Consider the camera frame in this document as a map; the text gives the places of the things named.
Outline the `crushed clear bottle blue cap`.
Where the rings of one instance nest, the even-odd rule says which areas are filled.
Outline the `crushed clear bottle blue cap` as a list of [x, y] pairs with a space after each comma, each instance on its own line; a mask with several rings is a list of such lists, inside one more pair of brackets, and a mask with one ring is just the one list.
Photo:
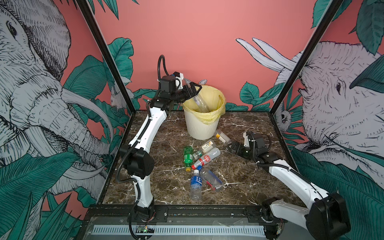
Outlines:
[[224, 189], [224, 183], [208, 168], [198, 166], [201, 177], [206, 184], [215, 192], [220, 192]]

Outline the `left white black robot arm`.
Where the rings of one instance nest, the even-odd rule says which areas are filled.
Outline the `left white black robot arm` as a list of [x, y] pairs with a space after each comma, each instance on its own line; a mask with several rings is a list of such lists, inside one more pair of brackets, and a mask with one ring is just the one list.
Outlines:
[[122, 162], [116, 170], [116, 182], [132, 182], [135, 187], [133, 213], [139, 215], [143, 222], [151, 221], [155, 216], [154, 197], [151, 192], [150, 176], [155, 160], [150, 155], [153, 140], [175, 104], [182, 104], [200, 93], [203, 86], [196, 83], [184, 85], [181, 89], [158, 89], [155, 97], [147, 101], [147, 117], [141, 128], [128, 145], [119, 149]]

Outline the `clear bottle white cap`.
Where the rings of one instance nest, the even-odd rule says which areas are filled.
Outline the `clear bottle white cap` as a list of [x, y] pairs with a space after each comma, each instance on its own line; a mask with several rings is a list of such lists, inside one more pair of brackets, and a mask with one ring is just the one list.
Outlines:
[[197, 104], [200, 113], [209, 113], [209, 112], [211, 112], [211, 109], [209, 108], [208, 104], [203, 99], [201, 94], [196, 95], [194, 97], [194, 101]]

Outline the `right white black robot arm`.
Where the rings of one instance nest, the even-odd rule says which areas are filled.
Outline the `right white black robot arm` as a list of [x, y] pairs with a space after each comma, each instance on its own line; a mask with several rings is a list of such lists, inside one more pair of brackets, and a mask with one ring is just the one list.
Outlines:
[[304, 207], [286, 203], [279, 198], [263, 202], [261, 214], [265, 222], [287, 220], [306, 229], [316, 240], [336, 240], [351, 230], [345, 199], [316, 186], [292, 168], [275, 152], [269, 152], [263, 141], [242, 145], [232, 142], [227, 150], [245, 160], [253, 161], [279, 179], [305, 204]]

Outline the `green bottle green label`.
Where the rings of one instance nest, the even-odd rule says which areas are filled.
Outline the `green bottle green label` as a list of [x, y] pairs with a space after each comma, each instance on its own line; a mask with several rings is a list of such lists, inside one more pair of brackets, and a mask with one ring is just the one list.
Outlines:
[[184, 147], [184, 167], [186, 172], [191, 172], [192, 170], [191, 166], [194, 160], [193, 153], [194, 153], [194, 149], [192, 146]]

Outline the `clear bottle orange label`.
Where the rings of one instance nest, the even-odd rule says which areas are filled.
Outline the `clear bottle orange label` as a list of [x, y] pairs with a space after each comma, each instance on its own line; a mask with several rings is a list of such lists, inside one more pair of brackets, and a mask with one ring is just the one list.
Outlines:
[[216, 130], [215, 138], [220, 140], [225, 146], [228, 146], [232, 143], [232, 140], [221, 130]]

